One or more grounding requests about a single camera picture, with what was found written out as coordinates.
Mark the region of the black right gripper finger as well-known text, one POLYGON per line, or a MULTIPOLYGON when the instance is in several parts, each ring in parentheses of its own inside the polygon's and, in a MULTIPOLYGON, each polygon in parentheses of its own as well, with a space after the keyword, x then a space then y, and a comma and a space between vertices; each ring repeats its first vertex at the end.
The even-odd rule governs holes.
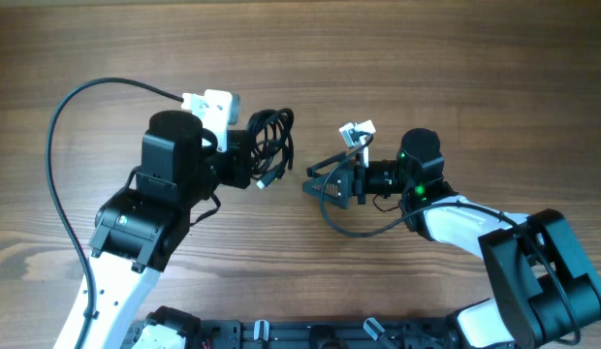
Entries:
POLYGON ((353 176, 349 172, 335 172, 312 177, 302 184, 302 191, 316 198, 323 197, 325 202, 342 209, 349 207, 353 196, 353 176))
POLYGON ((326 168, 329 165, 339 163, 344 160, 347 156, 345 151, 342 151, 334 156, 331 156, 321 162, 318 162, 306 169, 306 173, 308 177, 320 177, 321 175, 318 173, 319 170, 326 168))

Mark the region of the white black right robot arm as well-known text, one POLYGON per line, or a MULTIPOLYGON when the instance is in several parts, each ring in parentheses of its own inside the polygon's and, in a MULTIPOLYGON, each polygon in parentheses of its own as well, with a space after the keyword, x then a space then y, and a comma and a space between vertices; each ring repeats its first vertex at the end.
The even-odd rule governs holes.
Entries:
POLYGON ((539 348, 576 345, 601 320, 601 278, 566 218, 554 209, 509 213, 474 204, 443 175, 438 135, 406 132, 394 160, 371 161, 373 132, 341 132, 348 150, 307 168, 302 189, 319 203, 346 208, 350 198, 399 195, 399 224, 456 246, 486 268, 493 296, 446 320, 444 348, 539 348))

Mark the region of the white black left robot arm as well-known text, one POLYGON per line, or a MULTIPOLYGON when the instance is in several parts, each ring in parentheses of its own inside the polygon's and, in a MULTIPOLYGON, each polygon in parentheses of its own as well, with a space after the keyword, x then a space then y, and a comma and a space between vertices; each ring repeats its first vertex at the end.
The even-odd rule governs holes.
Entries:
POLYGON ((219 185, 250 183, 255 137, 216 132, 189 111, 160 111, 142 160, 98 210, 79 293, 55 345, 118 348, 172 254, 195 225, 192 208, 219 185))

